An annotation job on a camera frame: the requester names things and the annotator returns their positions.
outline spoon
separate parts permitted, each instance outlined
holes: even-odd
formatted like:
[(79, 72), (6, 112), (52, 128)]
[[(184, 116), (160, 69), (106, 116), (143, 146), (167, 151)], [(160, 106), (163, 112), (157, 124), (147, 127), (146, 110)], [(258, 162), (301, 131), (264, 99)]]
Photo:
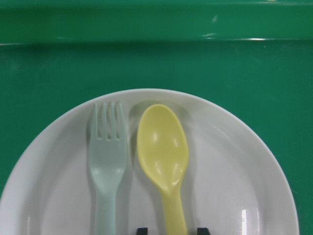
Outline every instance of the spoon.
[(137, 133), (141, 168), (159, 190), (167, 235), (187, 235), (180, 187), (188, 165), (188, 145), (174, 112), (155, 104), (143, 113)]

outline plastic fork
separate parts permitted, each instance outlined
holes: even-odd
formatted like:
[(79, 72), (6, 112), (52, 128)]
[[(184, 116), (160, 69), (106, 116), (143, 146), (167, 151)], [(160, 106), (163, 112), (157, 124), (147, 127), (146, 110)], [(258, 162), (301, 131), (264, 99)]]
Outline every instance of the plastic fork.
[(93, 235), (116, 235), (116, 193), (127, 167), (128, 143), (120, 102), (94, 106), (89, 173), (95, 188)]

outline green tray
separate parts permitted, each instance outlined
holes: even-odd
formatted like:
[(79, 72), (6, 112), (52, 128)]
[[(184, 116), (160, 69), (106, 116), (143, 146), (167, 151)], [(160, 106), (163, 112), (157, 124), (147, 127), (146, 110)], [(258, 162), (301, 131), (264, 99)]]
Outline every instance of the green tray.
[(99, 95), (165, 88), (249, 125), (313, 233), (313, 1), (0, 3), (0, 192), (53, 120)]

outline plate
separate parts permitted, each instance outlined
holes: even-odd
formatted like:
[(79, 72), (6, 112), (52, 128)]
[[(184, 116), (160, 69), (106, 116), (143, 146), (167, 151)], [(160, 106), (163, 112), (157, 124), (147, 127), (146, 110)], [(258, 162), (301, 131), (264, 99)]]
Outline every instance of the plate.
[(87, 129), (95, 102), (125, 108), (132, 170), (117, 193), (117, 234), (164, 235), (161, 197), (140, 168), (136, 130), (152, 104), (169, 106), (189, 145), (181, 196), (191, 235), (298, 235), (286, 177), (262, 140), (225, 109), (202, 98), (161, 89), (107, 94), (68, 111), (45, 128), (14, 167), (0, 202), (0, 234), (86, 235), (92, 231), (93, 188), (87, 171)]

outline yellow spoon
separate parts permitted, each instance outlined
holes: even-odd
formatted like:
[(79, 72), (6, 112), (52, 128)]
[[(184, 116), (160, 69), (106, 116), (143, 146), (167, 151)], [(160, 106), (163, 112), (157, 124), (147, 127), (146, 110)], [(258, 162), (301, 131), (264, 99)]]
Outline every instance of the yellow spoon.
[(141, 168), (161, 193), (167, 235), (187, 235), (180, 186), (188, 165), (188, 145), (172, 110), (156, 104), (143, 113), (137, 150)]

